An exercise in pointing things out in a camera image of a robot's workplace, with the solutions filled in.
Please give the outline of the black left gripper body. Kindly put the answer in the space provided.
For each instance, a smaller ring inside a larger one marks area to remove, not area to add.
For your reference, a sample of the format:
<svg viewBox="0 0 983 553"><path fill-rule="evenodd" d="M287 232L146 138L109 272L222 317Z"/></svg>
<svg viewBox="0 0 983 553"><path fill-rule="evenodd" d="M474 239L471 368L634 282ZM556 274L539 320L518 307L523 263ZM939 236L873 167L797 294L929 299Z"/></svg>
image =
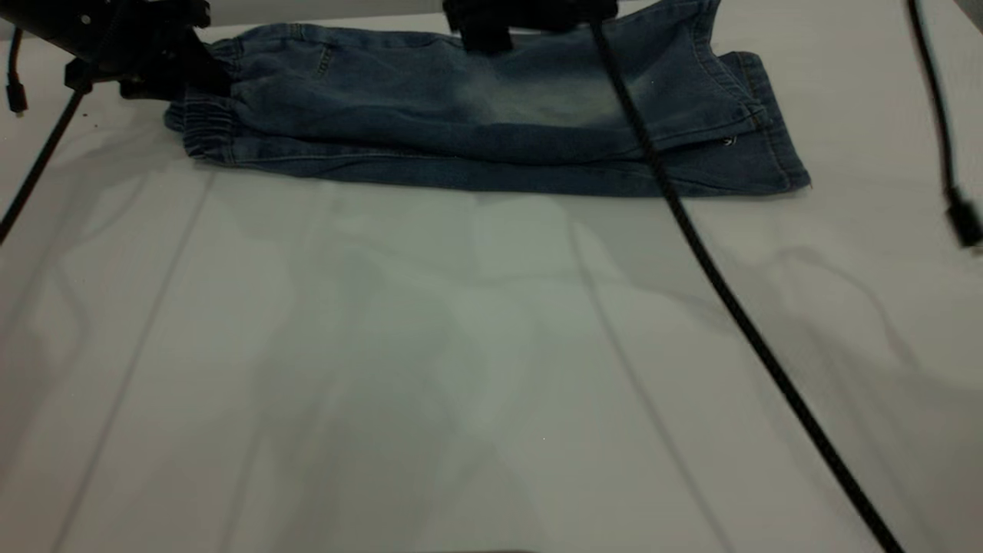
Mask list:
<svg viewBox="0 0 983 553"><path fill-rule="evenodd" d="M207 1L3 1L4 21L87 60L133 64L211 23Z"/></svg>

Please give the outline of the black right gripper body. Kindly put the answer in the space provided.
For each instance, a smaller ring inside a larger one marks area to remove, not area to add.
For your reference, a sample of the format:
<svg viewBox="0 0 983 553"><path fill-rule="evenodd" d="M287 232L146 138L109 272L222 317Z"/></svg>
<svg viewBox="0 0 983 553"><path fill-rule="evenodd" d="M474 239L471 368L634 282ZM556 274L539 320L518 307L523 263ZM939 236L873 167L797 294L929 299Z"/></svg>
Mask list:
<svg viewBox="0 0 983 553"><path fill-rule="evenodd" d="M443 1L442 10L453 31L566 32L592 21L618 15L617 1Z"/></svg>

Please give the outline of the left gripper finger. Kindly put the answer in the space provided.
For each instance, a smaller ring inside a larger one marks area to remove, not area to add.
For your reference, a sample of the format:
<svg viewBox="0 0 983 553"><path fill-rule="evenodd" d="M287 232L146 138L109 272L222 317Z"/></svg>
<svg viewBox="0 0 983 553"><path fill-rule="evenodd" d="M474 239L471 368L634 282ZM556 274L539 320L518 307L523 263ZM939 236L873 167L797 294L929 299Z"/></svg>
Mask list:
<svg viewBox="0 0 983 553"><path fill-rule="evenodd" d="M118 84L123 99L172 101L185 91L185 81L180 63L160 63L120 77Z"/></svg>
<svg viewBox="0 0 983 553"><path fill-rule="evenodd" d="M178 57L188 85L217 97L228 97L232 78L197 36L185 36L182 39L178 46Z"/></svg>

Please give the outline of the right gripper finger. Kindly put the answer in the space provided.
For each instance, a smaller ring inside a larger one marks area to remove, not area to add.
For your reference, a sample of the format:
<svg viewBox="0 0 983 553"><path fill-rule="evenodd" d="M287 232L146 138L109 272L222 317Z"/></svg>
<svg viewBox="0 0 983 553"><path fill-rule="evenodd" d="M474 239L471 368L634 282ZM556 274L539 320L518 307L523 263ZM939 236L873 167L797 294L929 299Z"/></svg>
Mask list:
<svg viewBox="0 0 983 553"><path fill-rule="evenodd" d="M514 48L509 28L460 28L459 34L471 54L498 55Z"/></svg>

